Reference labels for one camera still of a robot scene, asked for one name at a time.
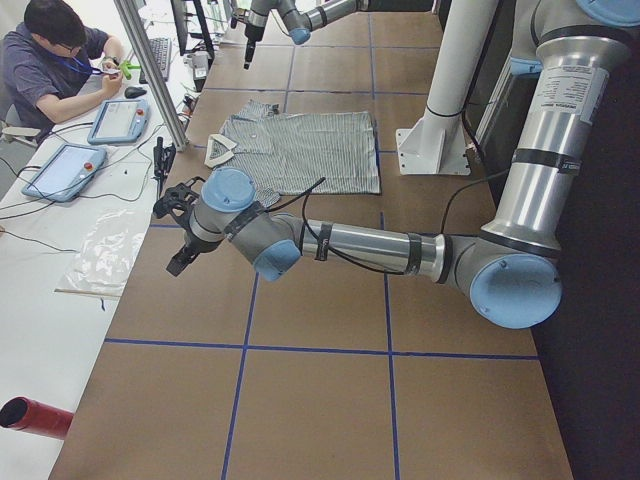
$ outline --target metal pole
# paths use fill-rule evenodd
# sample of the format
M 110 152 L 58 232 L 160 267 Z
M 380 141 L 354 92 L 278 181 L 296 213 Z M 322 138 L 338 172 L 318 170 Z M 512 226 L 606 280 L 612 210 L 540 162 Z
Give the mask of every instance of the metal pole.
M 499 0 L 453 0 L 427 106 L 396 130 L 403 175 L 469 175 L 460 114 Z
M 165 125 L 169 129 L 169 134 L 173 139 L 173 144 L 176 150 L 179 152 L 184 151 L 187 146 L 188 140 L 184 133 L 182 123 L 178 119 L 173 102 L 171 101 L 171 95 L 169 90 L 162 79 L 160 68 L 158 67 L 155 57 L 151 52 L 149 41 L 147 39 L 147 33 L 144 30 L 144 25 L 138 16 L 138 10 L 134 2 L 127 0 L 114 0 L 120 19 L 124 25 L 127 35 L 131 40 L 133 51 L 135 52 L 145 75 L 149 81 L 151 92 L 156 100 L 156 104 L 160 109 L 160 114 L 164 120 Z

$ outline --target blue joint cap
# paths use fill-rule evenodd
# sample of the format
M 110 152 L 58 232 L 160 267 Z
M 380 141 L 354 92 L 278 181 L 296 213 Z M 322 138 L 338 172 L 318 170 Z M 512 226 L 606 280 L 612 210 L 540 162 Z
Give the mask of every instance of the blue joint cap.
M 640 26 L 638 0 L 576 0 L 580 8 L 594 20 L 611 27 Z
M 266 248 L 253 262 L 253 268 L 265 280 L 278 280 L 300 258 L 300 250 L 293 240 L 280 240 Z
M 308 28 L 294 28 L 289 32 L 289 35 L 296 45 L 302 45 L 311 38 L 311 32 Z
M 480 315 L 506 328 L 527 328 L 551 316 L 562 285 L 549 260 L 531 254 L 501 257 L 471 283 L 471 303 Z
M 202 200 L 223 213 L 240 212 L 253 203 L 256 189 L 251 177 L 237 168 L 218 168 L 202 186 Z
M 511 75 L 514 77 L 537 77 L 542 71 L 542 62 L 539 60 L 527 60 L 511 57 Z

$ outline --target plastic bag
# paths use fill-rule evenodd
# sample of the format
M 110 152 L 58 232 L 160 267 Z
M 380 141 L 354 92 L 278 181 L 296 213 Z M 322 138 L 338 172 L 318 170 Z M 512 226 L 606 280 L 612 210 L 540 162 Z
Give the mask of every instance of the plastic bag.
M 130 210 L 102 215 L 87 234 L 56 291 L 120 297 L 147 226 Z

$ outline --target wire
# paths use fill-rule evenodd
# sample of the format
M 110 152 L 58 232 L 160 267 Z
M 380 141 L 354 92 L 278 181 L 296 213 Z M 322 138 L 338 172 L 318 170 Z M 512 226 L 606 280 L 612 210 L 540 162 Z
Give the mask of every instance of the wire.
M 500 11 L 502 10 L 502 4 L 503 2 L 499 1 L 498 5 L 496 6 L 496 10 L 493 15 L 493 20 L 491 21 L 491 25 L 489 26 L 489 30 L 487 31 L 487 36 L 484 39 L 482 50 L 480 51 L 480 56 L 478 57 L 478 63 L 476 63 L 476 68 L 473 71 L 473 76 L 471 77 L 471 82 L 469 83 L 469 89 L 467 90 L 467 96 L 464 101 L 464 108 L 460 115 L 460 118 L 462 120 L 462 128 L 467 133 L 467 135 L 469 135 L 469 138 L 471 138 L 471 142 L 473 143 L 473 146 L 476 149 L 476 152 L 478 153 L 480 162 L 483 165 L 485 163 L 484 150 L 482 149 L 480 142 L 478 142 L 478 139 L 475 136 L 475 132 L 471 131 L 471 125 L 469 124 L 469 120 L 467 119 L 466 110 L 467 110 L 467 106 L 471 104 L 471 97 L 473 95 L 473 91 L 476 88 L 476 83 L 478 82 L 478 77 L 480 76 L 480 70 L 482 69 L 482 64 L 484 63 L 484 59 L 487 56 L 487 52 L 489 50 L 489 44 L 493 39 L 493 35 L 496 30 L 496 25 L 498 23 L 498 17 L 500 15 Z
M 305 195 L 310 195 L 311 192 L 318 186 L 320 185 L 322 182 L 324 182 L 326 180 L 325 177 L 322 177 L 320 180 L 318 180 L 316 183 L 314 183 L 313 185 L 311 185 L 309 188 L 307 188 L 304 192 L 296 195 L 294 198 L 292 198 L 291 200 L 289 200 L 288 202 L 283 203 L 282 205 L 278 205 L 277 207 L 273 207 L 273 208 L 268 208 L 265 210 L 265 212 L 267 213 L 271 213 L 271 212 L 277 212 L 278 210 L 282 210 L 284 207 L 291 205 L 293 202 L 297 202 L 298 200 L 300 200 L 302 197 L 304 197 Z
M 134 202 L 137 202 L 138 200 L 140 200 L 140 197 L 142 197 L 142 194 L 144 193 L 145 187 L 149 183 L 149 171 L 151 170 L 151 166 L 153 165 L 153 159 L 151 157 L 149 157 L 149 155 L 143 153 L 140 150 L 140 148 L 143 147 L 146 143 L 148 143 L 149 140 L 151 140 L 153 138 L 153 136 L 157 133 L 158 130 L 160 130 L 160 128 L 163 125 L 164 124 L 156 125 L 156 127 L 153 129 L 153 132 L 151 132 L 151 134 L 149 135 L 149 137 L 147 139 L 145 139 L 143 142 L 141 142 L 135 148 L 132 148 L 130 151 L 128 151 L 121 159 L 116 160 L 115 162 L 110 163 L 109 165 L 106 165 L 106 166 L 102 167 L 102 168 L 111 167 L 111 166 L 123 161 L 125 158 L 127 158 L 129 155 L 131 155 L 134 150 L 137 150 L 140 155 L 142 155 L 147 160 L 149 160 L 149 164 L 147 165 L 147 169 L 144 172 L 144 180 L 142 181 L 142 187 L 140 188 L 140 192 L 138 192 L 138 195 L 135 198 L 124 198 L 124 197 L 121 197 L 120 195 L 115 194 L 115 193 L 103 193 L 103 194 L 100 194 L 100 195 L 92 195 L 92 196 L 90 196 L 90 195 L 78 195 L 78 197 L 80 197 L 80 198 L 88 198 L 88 199 L 103 198 L 103 197 L 115 197 L 118 200 L 122 200 L 123 202 L 130 202 L 130 203 L 134 203 Z
M 42 167 L 38 166 L 38 165 L 27 165 L 26 167 L 22 167 L 20 170 L 18 170 L 18 177 L 20 176 L 20 174 L 22 172 L 26 172 L 27 170 L 35 170 L 38 171 L 40 170 Z
M 39 202 L 40 200 L 41 200 L 40 198 L 34 198 L 33 200 L 27 200 L 25 202 L 14 203 L 13 205 L 7 205 L 6 207 L 0 207 L 0 210 L 7 210 L 8 208 L 15 208 L 15 207 L 19 207 L 21 205 L 27 205 L 29 203 Z
M 449 198 L 449 201 L 447 202 L 447 206 L 444 209 L 444 214 L 442 215 L 442 223 L 440 224 L 440 234 L 444 233 L 444 227 L 445 227 L 445 225 L 447 223 L 447 216 L 449 215 L 449 209 L 451 208 L 451 204 L 453 203 L 453 200 L 458 196 L 458 194 L 460 192 L 466 190 L 467 188 L 473 187 L 474 185 L 478 185 L 480 183 L 488 182 L 489 180 L 493 180 L 494 178 L 502 177 L 503 175 L 506 175 L 507 173 L 509 173 L 509 170 L 510 170 L 510 168 L 507 168 L 506 170 L 502 170 L 501 172 L 494 173 L 493 175 L 489 175 L 489 176 L 481 178 L 479 180 L 475 180 L 475 181 L 465 185 L 464 187 L 459 188 L 455 192 L 453 192 L 453 195 L 451 195 L 451 197 Z
M 0 227 L 0 235 L 3 233 L 6 233 L 7 235 L 11 235 L 12 237 L 15 237 L 15 238 L 19 238 L 20 240 L 24 240 L 26 242 L 39 243 L 40 245 L 44 245 L 45 247 L 49 247 L 61 253 L 78 253 L 78 250 L 73 250 L 71 248 L 54 247 L 53 245 L 49 245 L 48 243 L 41 242 L 40 240 L 36 240 L 35 238 L 21 237 L 20 235 L 16 235 L 15 233 L 9 232 L 8 230 L 5 230 L 3 227 Z
M 47 200 L 49 200 L 49 197 L 50 197 L 51 195 L 53 195 L 53 194 L 49 194 L 49 195 L 47 195 L 47 194 L 45 194 L 45 193 L 42 193 L 42 192 L 40 191 L 40 189 L 34 185 L 34 183 L 33 183 L 33 182 L 31 182 L 31 181 L 29 181 L 29 180 L 25 180 L 24 178 L 22 178 L 22 177 L 20 176 L 20 173 L 22 173 L 22 171 L 23 171 L 25 168 L 29 168 L 29 167 L 21 168 L 21 169 L 20 169 L 20 171 L 19 171 L 18 173 L 16 173 L 16 171 L 13 169 L 13 167 L 11 166 L 11 164 L 10 164 L 9 162 L 7 162 L 3 157 L 0 157 L 0 160 L 2 160 L 2 161 L 5 163 L 5 165 L 6 165 L 7 167 L 9 167 L 9 170 L 11 170 L 11 173 L 13 173 L 13 175 L 14 175 L 16 178 L 19 178 L 19 179 L 20 179 L 20 180 L 22 180 L 23 182 L 28 183 L 30 187 L 35 188 L 35 189 L 38 191 L 38 193 L 42 196 L 42 198 L 46 198 Z
M 273 10 L 271 10 L 271 16 L 274 18 L 274 20 L 275 20 L 276 24 L 278 25 L 278 28 L 280 29 L 280 31 L 281 31 L 285 36 L 287 36 L 287 37 L 291 38 L 291 35 L 289 35 L 289 33 L 288 33 L 288 32 L 286 32 L 284 28 L 282 28 L 282 24 L 280 23 L 280 22 L 281 22 L 280 17 L 277 17 L 277 16 L 275 15 L 275 13 L 273 13 Z
M 40 140 L 40 144 L 42 144 L 42 142 L 44 142 L 51 135 L 55 135 L 58 138 L 60 138 L 60 139 L 62 139 L 62 140 L 64 140 L 66 142 L 66 140 L 59 135 L 60 132 L 64 132 L 66 130 L 70 130 L 72 128 L 88 127 L 88 126 L 91 126 L 91 125 L 93 125 L 93 122 L 84 122 L 84 123 L 76 123 L 75 125 L 67 125 L 66 127 L 59 128 L 58 130 L 55 130 L 55 131 L 51 130 L 44 137 L 42 137 L 42 140 Z
M 56 202 L 47 203 L 44 207 L 36 208 L 35 210 L 32 210 L 30 212 L 19 213 L 18 215 L 11 215 L 11 216 L 8 216 L 8 217 L 0 217 L 0 220 L 9 220 L 11 218 L 26 217 L 27 215 L 31 215 L 32 213 L 36 213 L 36 212 L 39 212 L 41 210 L 44 210 L 45 208 L 49 208 L 54 203 L 56 203 Z
M 325 177 L 320 178 L 320 180 L 318 180 L 316 183 L 314 183 L 311 187 L 309 187 L 307 190 L 305 190 L 306 193 L 301 193 L 300 195 L 298 195 L 295 199 L 287 202 L 285 205 L 281 205 L 278 208 L 282 208 L 286 205 L 289 205 L 290 203 L 292 203 L 295 200 L 299 200 L 300 198 L 302 198 L 302 196 L 304 195 L 304 201 L 302 202 L 302 222 L 305 226 L 305 228 L 309 231 L 309 233 L 311 234 L 311 236 L 313 238 L 315 238 L 317 241 L 320 241 L 320 238 L 318 237 L 318 235 L 316 235 L 316 232 L 313 231 L 313 229 L 311 228 L 311 225 L 309 225 L 309 221 L 307 220 L 307 214 L 306 214 L 306 210 L 307 210 L 307 202 L 309 201 L 309 197 L 311 196 L 311 192 L 313 191 L 314 188 L 316 188 L 318 185 L 320 185 L 322 182 L 324 182 L 326 180 Z M 300 253 L 302 253 L 302 245 L 304 243 L 304 232 L 302 232 L 300 234 L 300 240 L 299 240 L 299 244 L 298 244 L 298 249 L 300 250 Z M 357 266 L 360 268 L 363 268 L 365 270 L 369 270 L 371 272 L 376 272 L 376 273 L 383 273 L 383 274 L 387 274 L 387 275 L 404 275 L 404 272 L 398 272 L 395 270 L 387 270 L 387 269 L 378 269 L 378 268 L 373 268 L 370 267 L 369 265 L 365 265 L 362 262 L 367 262 L 367 260 L 363 260 L 357 257 L 354 257 L 352 255 L 349 255 L 348 253 L 345 253 L 341 250 L 338 250 L 335 247 L 332 247 L 330 245 L 327 245 L 327 249 L 332 252 L 333 254 L 337 255 L 338 257 L 342 258 L 343 260 Z

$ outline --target computer keyboard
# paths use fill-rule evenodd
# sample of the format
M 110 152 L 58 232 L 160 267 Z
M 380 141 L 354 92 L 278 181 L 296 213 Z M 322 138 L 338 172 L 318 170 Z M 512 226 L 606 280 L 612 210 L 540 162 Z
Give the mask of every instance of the computer keyboard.
M 171 65 L 171 39 L 167 37 L 150 38 L 149 45 L 156 63 L 160 67 L 160 72 L 162 72 L 162 79 L 167 81 L 169 79 L 169 66 Z M 140 83 L 147 83 L 144 70 L 140 70 Z

